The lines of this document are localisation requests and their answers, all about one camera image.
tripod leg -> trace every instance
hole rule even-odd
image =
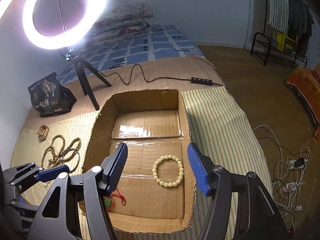
[[[87,76],[85,75],[85,72],[83,70],[82,65],[81,64],[76,65],[75,69],[76,69],[76,72],[78,74],[80,84],[82,83],[82,85],[81,85],[82,89],[84,91],[86,91],[86,93],[88,94],[88,96],[91,99],[91,102],[92,102],[94,108],[98,111],[100,109],[99,104],[98,104],[98,102],[97,102],[97,100],[96,100],[96,98],[94,96],[92,88],[90,87],[89,81],[87,79]]]
[[[86,60],[82,59],[81,63],[83,64],[83,66],[86,69],[90,70],[92,72],[92,74],[94,74],[97,78],[99,78],[108,87],[112,87],[112,85],[93,66],[91,66],[91,64],[89,62],[87,62]]]
[[[80,85],[81,85],[81,87],[82,87],[82,91],[83,91],[84,95],[86,96],[86,95],[87,95],[87,91],[85,90],[84,85],[83,85],[83,83],[82,83],[82,81],[81,81],[81,78],[80,78],[80,75],[79,75],[78,70],[77,70],[77,68],[76,68],[76,65],[75,65],[75,69],[76,69],[76,73],[77,73],[77,76],[78,76]]]

ring light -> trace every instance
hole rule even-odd
[[[22,16],[24,31],[28,39],[43,49],[59,49],[79,42],[89,31],[105,8],[107,0],[88,0],[86,13],[79,24],[54,37],[41,35],[33,23],[33,11],[37,0],[27,0]]]

beaded bracelet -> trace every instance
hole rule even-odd
[[[178,167],[179,167],[179,176],[178,176],[178,179],[175,181],[175,182],[164,182],[162,181],[161,179],[158,178],[158,173],[157,173],[157,167],[159,165],[159,163],[161,163],[163,160],[168,160],[168,159],[173,159],[174,161],[177,162],[178,164]],[[164,187],[175,187],[177,186],[181,180],[183,179],[183,165],[182,165],[182,162],[179,160],[179,158],[177,158],[176,156],[172,156],[171,154],[170,155],[165,155],[165,156],[161,156],[159,159],[157,159],[154,163],[154,165],[152,166],[152,175],[153,175],[153,178],[156,180],[157,183],[159,183],[161,186],[164,186]]]

blue checkered bedding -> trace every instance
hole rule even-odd
[[[204,55],[178,28],[173,25],[154,25],[147,33],[108,43],[82,53],[82,57],[100,71],[144,61],[166,58]],[[77,80],[73,65],[59,76],[65,84]]]

silver bolt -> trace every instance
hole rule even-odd
[[[220,165],[216,165],[214,168],[213,168],[216,172],[220,172],[223,170],[223,167],[221,167]]]
[[[255,178],[257,177],[257,173],[255,173],[255,172],[253,172],[253,171],[249,171],[248,176],[249,176],[250,178],[255,179]]]
[[[62,173],[59,174],[58,178],[59,178],[59,179],[64,179],[64,178],[66,178],[67,176],[68,176],[68,173],[62,172]]]
[[[94,173],[98,173],[98,172],[100,172],[102,170],[102,167],[101,166],[94,166],[94,167],[92,167],[91,170]]]

